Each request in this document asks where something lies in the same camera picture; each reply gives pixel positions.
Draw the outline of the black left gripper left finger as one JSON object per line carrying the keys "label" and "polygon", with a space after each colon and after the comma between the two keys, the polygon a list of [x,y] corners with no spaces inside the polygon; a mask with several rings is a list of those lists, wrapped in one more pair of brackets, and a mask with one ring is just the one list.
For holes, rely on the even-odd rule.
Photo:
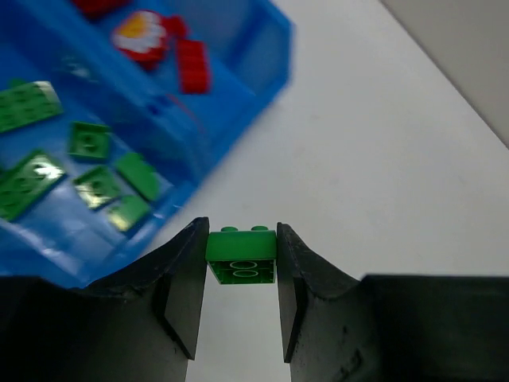
{"label": "black left gripper left finger", "polygon": [[4,381],[182,381],[195,358],[209,220],[85,288],[1,279]]}

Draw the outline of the green curved lego piece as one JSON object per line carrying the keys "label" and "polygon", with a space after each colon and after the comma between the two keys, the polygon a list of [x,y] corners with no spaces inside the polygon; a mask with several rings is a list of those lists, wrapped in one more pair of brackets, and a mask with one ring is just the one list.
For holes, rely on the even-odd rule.
{"label": "green curved lego piece", "polygon": [[135,152],[126,153],[116,160],[115,169],[146,200],[158,199],[159,180],[155,169],[145,162],[143,156]]}

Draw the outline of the green square lego brick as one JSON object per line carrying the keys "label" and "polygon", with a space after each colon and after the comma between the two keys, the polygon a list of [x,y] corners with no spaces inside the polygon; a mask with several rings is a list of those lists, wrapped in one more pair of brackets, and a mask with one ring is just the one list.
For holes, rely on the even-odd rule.
{"label": "green square lego brick", "polygon": [[105,162],[110,152],[107,125],[75,121],[72,123],[68,153],[79,160]]}

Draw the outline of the long green lego plate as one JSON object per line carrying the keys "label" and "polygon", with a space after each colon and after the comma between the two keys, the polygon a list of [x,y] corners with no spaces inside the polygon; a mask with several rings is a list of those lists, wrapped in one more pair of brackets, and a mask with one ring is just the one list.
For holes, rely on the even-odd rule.
{"label": "long green lego plate", "polygon": [[63,113],[49,81],[18,84],[1,91],[1,132],[6,133]]}

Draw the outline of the red square lego brick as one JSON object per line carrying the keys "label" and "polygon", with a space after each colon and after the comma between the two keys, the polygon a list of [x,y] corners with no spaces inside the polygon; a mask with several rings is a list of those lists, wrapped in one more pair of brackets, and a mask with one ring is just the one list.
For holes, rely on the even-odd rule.
{"label": "red square lego brick", "polygon": [[212,86],[211,70],[202,41],[177,40],[175,44],[177,71],[181,92],[204,94]]}

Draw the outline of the green lego plate piece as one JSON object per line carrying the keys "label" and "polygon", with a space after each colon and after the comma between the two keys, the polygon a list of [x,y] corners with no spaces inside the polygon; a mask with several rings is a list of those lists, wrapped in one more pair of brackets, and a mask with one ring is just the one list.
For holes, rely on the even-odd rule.
{"label": "green lego plate piece", "polygon": [[1,218],[18,218],[65,175],[56,159],[33,150],[1,178]]}

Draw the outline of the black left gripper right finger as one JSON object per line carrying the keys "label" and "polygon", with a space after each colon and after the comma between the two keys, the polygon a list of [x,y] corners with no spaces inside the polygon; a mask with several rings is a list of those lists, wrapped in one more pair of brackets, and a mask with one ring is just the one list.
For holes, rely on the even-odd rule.
{"label": "black left gripper right finger", "polygon": [[294,381],[505,381],[505,277],[354,279],[277,226],[282,348]]}

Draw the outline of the small green lego brick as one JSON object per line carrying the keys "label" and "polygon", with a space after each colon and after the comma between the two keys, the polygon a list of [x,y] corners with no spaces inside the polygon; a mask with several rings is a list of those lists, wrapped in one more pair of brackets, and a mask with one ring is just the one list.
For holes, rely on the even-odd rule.
{"label": "small green lego brick", "polygon": [[268,284],[275,280],[277,253],[276,231],[266,226],[224,227],[208,235],[205,259],[221,285]]}

